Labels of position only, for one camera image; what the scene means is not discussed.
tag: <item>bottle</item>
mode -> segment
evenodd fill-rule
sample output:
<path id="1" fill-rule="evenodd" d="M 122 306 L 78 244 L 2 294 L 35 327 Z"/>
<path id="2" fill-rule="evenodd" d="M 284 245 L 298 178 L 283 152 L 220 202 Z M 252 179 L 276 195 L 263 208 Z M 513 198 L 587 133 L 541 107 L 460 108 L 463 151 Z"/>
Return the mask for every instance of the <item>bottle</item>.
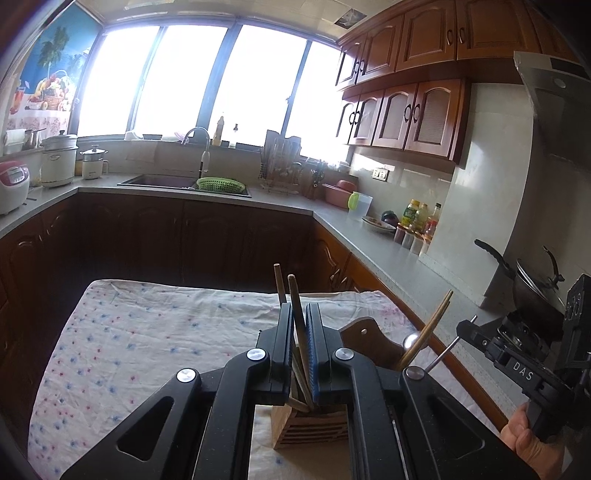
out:
<path id="1" fill-rule="evenodd" d="M 234 125 L 232 129 L 234 134 L 232 135 L 232 139 L 230 140 L 230 148 L 236 148 L 236 137 L 238 136 L 238 124 Z"/>
<path id="2" fill-rule="evenodd" d="M 217 121 L 216 132 L 213 135 L 212 145 L 214 147 L 219 147 L 222 145 L 222 131 L 223 131 L 223 115 L 220 117 L 220 120 Z"/>
<path id="3" fill-rule="evenodd" d="M 414 221 L 412 223 L 412 227 L 415 232 L 423 233 L 425 230 L 425 225 L 427 223 L 427 219 L 429 218 L 429 205 L 426 203 L 422 203 L 417 213 L 414 216 Z"/>
<path id="4" fill-rule="evenodd" d="M 437 224 L 439 223 L 439 216 L 441 215 L 441 203 L 435 204 L 435 209 L 433 210 L 433 214 L 427 219 L 427 223 L 425 224 L 425 236 L 431 240 L 433 239 L 433 235 L 435 234 L 435 229 L 437 228 Z"/>
<path id="5" fill-rule="evenodd" d="M 419 205 L 420 204 L 418 200 L 412 199 L 406 207 L 406 210 L 402 214 L 402 219 L 400 220 L 400 223 L 404 226 L 410 226 L 410 224 L 414 221 L 414 217 L 417 214 Z"/>

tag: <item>white rice cooker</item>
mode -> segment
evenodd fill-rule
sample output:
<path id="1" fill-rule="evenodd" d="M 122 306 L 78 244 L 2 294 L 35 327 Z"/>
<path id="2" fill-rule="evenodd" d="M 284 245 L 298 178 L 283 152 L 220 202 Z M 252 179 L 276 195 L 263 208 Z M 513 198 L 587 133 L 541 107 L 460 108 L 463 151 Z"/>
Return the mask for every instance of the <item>white rice cooker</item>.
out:
<path id="1" fill-rule="evenodd" d="M 0 163 L 0 215 L 12 212 L 27 199 L 29 169 L 18 160 Z"/>
<path id="2" fill-rule="evenodd" d="M 74 180 L 78 137 L 64 133 L 65 130 L 60 130 L 59 135 L 43 141 L 41 184 L 44 187 L 59 187 Z"/>

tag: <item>pot handle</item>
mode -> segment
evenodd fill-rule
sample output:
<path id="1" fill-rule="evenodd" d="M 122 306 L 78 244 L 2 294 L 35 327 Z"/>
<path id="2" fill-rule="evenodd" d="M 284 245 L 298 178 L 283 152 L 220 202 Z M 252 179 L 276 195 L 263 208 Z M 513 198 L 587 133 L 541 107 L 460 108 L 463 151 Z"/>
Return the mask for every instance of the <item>pot handle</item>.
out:
<path id="1" fill-rule="evenodd" d="M 564 281 L 564 277 L 560 273 L 558 273 L 558 263 L 556 263 L 556 259 L 552 252 L 548 250 L 544 245 L 542 246 L 542 248 L 544 248 L 544 252 L 548 254 L 550 260 L 552 260 L 552 269 L 554 270 L 554 275 L 552 276 L 552 278 L 549 279 L 550 283 L 554 288 L 558 289 L 558 282 Z"/>
<path id="2" fill-rule="evenodd" d="M 495 258 L 495 260 L 497 262 L 499 262 L 499 265 L 503 269 L 503 273 L 507 277 L 509 277 L 511 280 L 515 280 L 515 270 L 513 270 L 511 268 L 511 266 L 505 261 L 503 256 L 497 250 L 495 250 L 492 246 L 490 246 L 486 242 L 483 242 L 482 240 L 478 240 L 478 239 L 474 240 L 474 245 L 489 252 Z"/>

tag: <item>wooden chopstick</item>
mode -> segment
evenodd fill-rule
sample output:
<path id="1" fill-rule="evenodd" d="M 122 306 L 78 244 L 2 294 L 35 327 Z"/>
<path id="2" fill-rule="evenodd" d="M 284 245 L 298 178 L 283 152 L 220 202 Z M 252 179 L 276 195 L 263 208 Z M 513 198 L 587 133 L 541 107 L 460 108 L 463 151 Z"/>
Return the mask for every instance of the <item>wooden chopstick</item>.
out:
<path id="1" fill-rule="evenodd" d="M 396 370 L 404 370 L 407 366 L 409 366 L 410 362 L 412 362 L 414 358 L 417 356 L 417 354 L 421 350 L 421 347 L 429 339 L 429 337 L 435 330 L 435 327 L 439 323 L 439 320 L 441 320 L 441 317 L 443 317 L 443 315 L 445 314 L 447 307 L 449 307 L 449 302 L 452 295 L 453 290 L 447 292 L 447 294 L 439 304 L 439 307 L 437 307 L 437 310 L 435 310 L 435 313 L 433 313 L 429 322 L 421 330 L 421 334 L 418 336 L 417 340 L 413 343 L 412 347 L 404 353 L 404 355 L 396 365 Z"/>
<path id="2" fill-rule="evenodd" d="M 281 274 L 281 266 L 279 263 L 273 265 L 275 270 L 275 283 L 277 285 L 277 294 L 279 295 L 279 306 L 287 303 L 287 297 L 285 296 L 285 285 L 283 284 L 283 275 Z"/>
<path id="3" fill-rule="evenodd" d="M 298 345 L 300 347 L 301 363 L 304 368 L 304 375 L 306 376 L 306 381 L 308 382 L 309 388 L 311 388 L 309 379 L 310 357 L 308 356 L 308 336 L 306 335 L 304 311 L 301 308 L 300 292 L 297 287 L 296 276 L 292 274 L 288 275 L 287 283 L 290 287 L 291 307 L 293 308 L 294 313 L 295 331 L 297 332 L 297 340 Z"/>

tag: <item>gray countertop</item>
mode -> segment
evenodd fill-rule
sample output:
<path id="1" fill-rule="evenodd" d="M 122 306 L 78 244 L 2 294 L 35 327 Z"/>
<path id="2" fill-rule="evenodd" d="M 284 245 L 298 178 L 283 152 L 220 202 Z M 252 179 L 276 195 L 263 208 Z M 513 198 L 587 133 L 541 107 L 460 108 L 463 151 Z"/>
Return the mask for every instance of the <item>gray countertop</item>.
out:
<path id="1" fill-rule="evenodd" d="M 0 216 L 0 238 L 30 217 L 78 191 L 230 203 L 313 215 L 425 322 L 435 311 L 447 291 L 453 289 L 446 280 L 419 262 L 418 256 L 394 243 L 392 235 L 370 231 L 363 226 L 362 222 L 348 219 L 347 211 L 328 205 L 323 201 L 308 200 L 298 195 L 286 196 L 268 193 L 253 187 L 249 187 L 252 196 L 249 199 L 182 190 L 117 185 L 133 177 L 135 175 L 111 174 L 96 180 L 77 178 L 69 185 L 53 189 L 42 187 L 31 189 L 26 204 L 7 215 Z M 477 323 L 479 325 L 500 316 L 498 312 L 488 312 L 478 308 L 462 293 L 455 291 L 450 306 L 436 329 L 436 335 L 442 342 L 450 343 L 456 336 L 457 323 L 470 319 L 475 314 L 478 315 Z M 460 342 L 454 348 L 453 353 L 507 416 L 513 413 L 516 405 L 526 400 L 525 396 L 521 394 L 521 389 L 496 370 L 492 363 L 475 348 L 465 342 Z"/>

